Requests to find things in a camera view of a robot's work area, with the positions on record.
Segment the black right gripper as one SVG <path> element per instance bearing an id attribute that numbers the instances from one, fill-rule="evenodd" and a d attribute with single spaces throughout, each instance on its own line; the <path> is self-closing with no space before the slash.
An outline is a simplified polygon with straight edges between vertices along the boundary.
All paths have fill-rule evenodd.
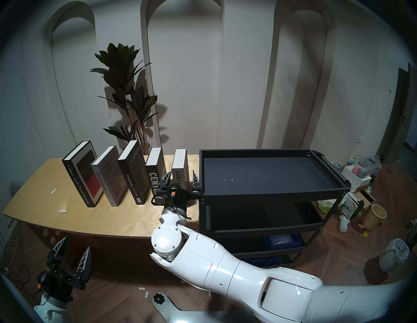
<path id="1" fill-rule="evenodd" d="M 161 185 L 156 189 L 156 196 L 152 197 L 151 203 L 154 206 L 163 205 L 165 208 L 169 207 L 172 211 L 174 209 L 181 209 L 184 212 L 187 210 L 189 200 L 200 200 L 200 181 L 195 171 L 193 170 L 193 182 L 191 192 L 181 188 L 180 185 L 170 185 L 172 171 L 168 171 L 161 179 Z M 162 197 L 164 204 L 157 203 L 156 198 Z"/>

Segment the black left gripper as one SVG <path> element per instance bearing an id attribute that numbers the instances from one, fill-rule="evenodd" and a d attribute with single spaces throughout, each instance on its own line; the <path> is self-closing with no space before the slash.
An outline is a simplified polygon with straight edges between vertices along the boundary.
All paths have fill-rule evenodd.
<path id="1" fill-rule="evenodd" d="M 63 254 L 68 243 L 68 236 L 57 242 L 47 255 L 49 271 L 42 271 L 37 276 L 38 289 L 47 293 L 49 298 L 58 301 L 73 301 L 73 289 L 84 290 L 91 276 L 91 248 L 88 246 L 80 260 L 76 273 L 69 274 L 62 269 Z"/>

